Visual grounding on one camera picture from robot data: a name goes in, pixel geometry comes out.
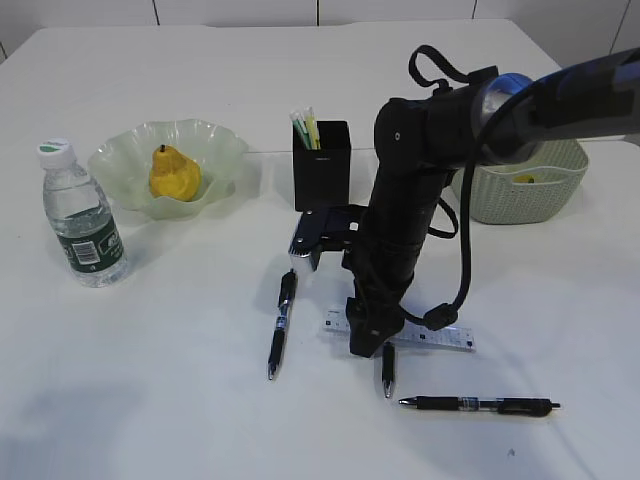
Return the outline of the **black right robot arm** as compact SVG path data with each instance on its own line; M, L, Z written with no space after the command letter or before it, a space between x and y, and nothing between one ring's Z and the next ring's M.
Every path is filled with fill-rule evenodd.
M480 165L524 162L545 141L639 129L637 49L586 61L538 80L488 67L456 71L433 47L443 77L426 100L393 98L374 123L379 161L369 200L343 264L354 277L346 304L349 349L370 357L413 320L432 331L453 324L471 283L470 196ZM461 280L455 298L412 318L401 304L443 189L463 172Z

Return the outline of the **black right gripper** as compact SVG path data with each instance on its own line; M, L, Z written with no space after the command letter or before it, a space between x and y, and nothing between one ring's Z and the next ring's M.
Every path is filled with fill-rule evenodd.
M414 274L403 280L385 276L385 272L374 265L372 253L361 245L345 250L342 267L354 277L354 299L365 316L348 319L349 350L353 355L370 358L386 340L402 330L404 320L418 319L401 306Z

